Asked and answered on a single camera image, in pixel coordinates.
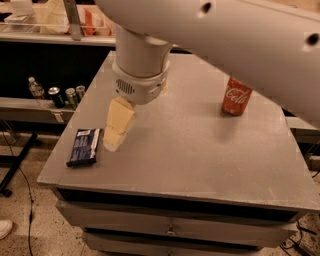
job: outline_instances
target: soda can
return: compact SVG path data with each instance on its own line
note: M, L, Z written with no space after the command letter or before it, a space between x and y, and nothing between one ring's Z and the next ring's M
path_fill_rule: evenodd
M79 85L76 87L76 92L78 95L79 102L82 100L84 94L86 93L86 87L84 85Z
M224 95L222 108L232 115L242 115L250 99L252 89L230 77Z
M72 109L75 110L78 106L78 99L77 99L76 90L74 88L68 88L66 90L66 96L67 96L67 99L68 99Z
M59 87L51 87L48 90L48 94L51 100L54 102L54 105L56 106L56 108L63 108L65 106L65 102L61 95Z

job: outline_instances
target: can label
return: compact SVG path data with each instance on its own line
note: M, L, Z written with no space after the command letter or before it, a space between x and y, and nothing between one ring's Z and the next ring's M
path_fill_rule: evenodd
M222 103L223 110L233 115L243 114L251 93L252 89L230 77Z

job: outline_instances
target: wire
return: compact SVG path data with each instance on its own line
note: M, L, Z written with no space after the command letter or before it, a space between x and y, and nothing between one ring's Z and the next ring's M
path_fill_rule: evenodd
M291 256L291 254L287 252L287 250L285 249L285 247L283 247L282 245L280 245L280 248L282 249L282 251L285 252L285 254L287 254L288 256Z
M4 137L4 139L5 139L6 143L7 143L7 145L8 145L9 148L10 148L11 154L14 156L12 147L11 147L10 143L8 142L8 140L7 140L7 138L6 138L3 130L1 130L1 132L2 132L2 135L3 135L3 137ZM30 214L29 214L29 228L28 228L28 246L29 246L30 255L33 256L33 254L32 254L32 249L31 249L31 222L32 222L32 218L33 218L33 215L32 215L32 205L33 205L34 200L33 200L33 198L32 198L29 181L28 181L26 175L24 174L24 172L22 171L22 169L20 168L20 166L19 166L19 170L20 170L20 172L22 173L24 179L26 180L27 185L28 185L28 190L29 190L29 197L30 197Z
M312 177L312 178L315 178L315 177L318 176L319 173L320 173L320 170L319 170L315 175L313 175L313 176L311 176L311 177Z

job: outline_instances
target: table surface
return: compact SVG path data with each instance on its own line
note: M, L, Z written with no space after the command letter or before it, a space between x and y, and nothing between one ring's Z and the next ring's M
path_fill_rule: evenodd
M221 110L228 76L193 55L171 55L168 92L145 106L112 153L102 136L97 163L68 168L78 128L105 128L111 53L49 157L38 182L54 187L184 198L265 208L320 210L281 108L253 93L245 113Z

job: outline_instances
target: metal table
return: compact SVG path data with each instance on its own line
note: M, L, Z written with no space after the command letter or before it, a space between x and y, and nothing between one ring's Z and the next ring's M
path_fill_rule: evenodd
M57 195L69 223L86 231L91 248L233 255L275 247L294 234L298 218L320 212L318 191L281 108L253 93L242 116L223 113L228 76L193 55L170 56L168 91L136 107L135 125L117 152L104 149L101 138L96 164L66 167L77 129L105 127L116 96L114 56L105 60L38 177Z

